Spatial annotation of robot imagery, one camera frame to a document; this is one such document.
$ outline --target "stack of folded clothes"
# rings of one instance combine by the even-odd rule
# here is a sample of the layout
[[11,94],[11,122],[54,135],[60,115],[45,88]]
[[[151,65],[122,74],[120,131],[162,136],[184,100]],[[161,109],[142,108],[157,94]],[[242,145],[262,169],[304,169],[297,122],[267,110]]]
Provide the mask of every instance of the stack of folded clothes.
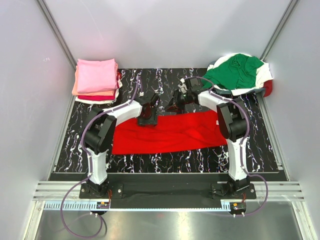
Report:
[[110,104],[116,101],[122,87],[115,59],[86,61],[79,59],[72,95],[85,104]]

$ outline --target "gray floor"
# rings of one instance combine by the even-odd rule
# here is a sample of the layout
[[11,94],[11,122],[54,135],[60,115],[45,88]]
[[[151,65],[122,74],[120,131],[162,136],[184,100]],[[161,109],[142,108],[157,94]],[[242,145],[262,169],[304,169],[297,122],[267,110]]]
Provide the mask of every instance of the gray floor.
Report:
[[[248,203],[248,212],[257,208]],[[65,211],[68,223],[85,212]],[[301,240],[302,236],[290,203],[269,202],[253,216],[225,217],[221,212],[107,212],[103,218],[107,224],[99,237],[108,240]],[[70,225],[77,234],[89,236],[95,233],[100,221],[86,216]],[[44,211],[37,240],[77,240],[66,230],[58,211]]]

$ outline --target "marble tabletop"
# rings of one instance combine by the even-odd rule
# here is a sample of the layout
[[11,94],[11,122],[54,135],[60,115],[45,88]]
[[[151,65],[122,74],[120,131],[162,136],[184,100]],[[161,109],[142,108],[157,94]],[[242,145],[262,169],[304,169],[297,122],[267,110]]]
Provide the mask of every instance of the marble tabletop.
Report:
[[[165,112],[164,107],[172,98],[178,81],[184,77],[203,76],[206,68],[152,68],[120,69],[123,87],[117,101],[98,105],[113,107],[127,101],[133,94],[137,76],[142,78],[144,92],[155,91],[159,97],[158,114],[175,115]],[[268,137],[265,122],[255,94],[241,96],[248,109],[251,129],[246,146],[247,168],[251,172],[278,172],[278,166]],[[54,168],[58,173],[85,173],[88,171],[86,153],[80,145],[80,134],[92,105],[75,102],[59,159]],[[188,113],[208,111],[207,108],[189,104]],[[229,167],[228,147],[217,146],[186,151],[157,154],[108,155],[110,173],[225,173]]]

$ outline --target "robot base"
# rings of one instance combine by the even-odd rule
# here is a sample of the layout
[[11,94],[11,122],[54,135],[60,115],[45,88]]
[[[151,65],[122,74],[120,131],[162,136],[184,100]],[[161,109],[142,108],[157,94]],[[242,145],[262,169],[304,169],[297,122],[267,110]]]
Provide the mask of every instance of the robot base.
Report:
[[221,199],[237,199],[242,200],[243,194],[245,194],[246,199],[257,199],[255,186],[253,183],[250,183],[250,185],[242,190],[234,191],[234,192],[228,192],[226,195],[223,195],[220,193],[220,190],[225,188],[227,183],[212,183],[211,184],[211,192],[212,192],[212,199],[215,200],[221,200]]
[[124,185],[122,183],[109,184],[106,179],[102,184],[97,185],[91,181],[87,181],[81,185],[79,194],[80,199],[108,199],[108,191],[111,190],[112,199],[121,199]]

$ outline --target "black and white marble surface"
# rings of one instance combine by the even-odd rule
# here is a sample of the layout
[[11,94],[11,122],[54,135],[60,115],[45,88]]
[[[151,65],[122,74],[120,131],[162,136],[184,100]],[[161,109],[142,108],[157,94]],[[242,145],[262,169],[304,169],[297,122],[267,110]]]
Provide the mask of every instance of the black and white marble surface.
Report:
[[[165,112],[164,107],[172,98],[178,81],[189,76],[202,77],[206,73],[206,68],[120,69],[119,71],[122,73],[123,87],[119,91],[117,101],[99,107],[113,107],[127,101],[133,94],[137,76],[140,75],[144,92],[155,91],[160,96],[158,114],[161,116],[175,114]],[[245,94],[241,98],[248,109],[252,123],[246,146],[248,170],[277,172],[278,166],[257,98],[254,94]],[[89,104],[74,103],[55,172],[88,171],[87,155],[80,145],[80,133],[91,108],[92,105]],[[196,104],[186,106],[188,113],[207,110]],[[107,163],[110,173],[221,173],[227,172],[229,167],[226,145],[171,153],[109,155]]]

